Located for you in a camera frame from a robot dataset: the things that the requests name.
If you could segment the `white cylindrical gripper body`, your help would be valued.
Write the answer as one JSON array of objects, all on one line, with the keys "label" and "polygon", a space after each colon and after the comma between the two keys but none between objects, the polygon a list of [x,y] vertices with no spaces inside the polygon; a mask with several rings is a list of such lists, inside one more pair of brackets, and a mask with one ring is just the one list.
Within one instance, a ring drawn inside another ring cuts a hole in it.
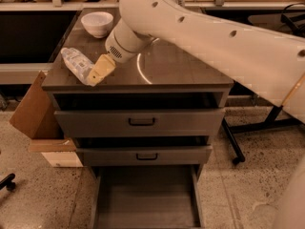
[{"label": "white cylindrical gripper body", "polygon": [[113,28],[105,42],[108,55],[118,63],[125,63],[138,55],[153,39],[133,31],[122,19]]}]

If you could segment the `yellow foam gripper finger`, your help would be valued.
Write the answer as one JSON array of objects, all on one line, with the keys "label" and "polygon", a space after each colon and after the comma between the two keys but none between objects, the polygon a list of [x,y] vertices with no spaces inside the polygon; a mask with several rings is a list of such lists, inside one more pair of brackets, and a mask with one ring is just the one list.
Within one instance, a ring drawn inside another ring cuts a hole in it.
[{"label": "yellow foam gripper finger", "polygon": [[106,76],[111,74],[114,71],[115,67],[116,65],[112,58],[107,54],[102,54],[91,68],[91,71],[87,76],[87,83],[90,86],[96,86]]}]

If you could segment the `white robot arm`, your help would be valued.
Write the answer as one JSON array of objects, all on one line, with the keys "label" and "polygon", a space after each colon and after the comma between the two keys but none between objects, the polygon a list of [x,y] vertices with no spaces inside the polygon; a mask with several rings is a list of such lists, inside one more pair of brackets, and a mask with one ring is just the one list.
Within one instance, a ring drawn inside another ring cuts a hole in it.
[{"label": "white robot arm", "polygon": [[121,19],[88,79],[99,82],[160,38],[305,121],[304,38],[196,13],[181,1],[120,0]]}]

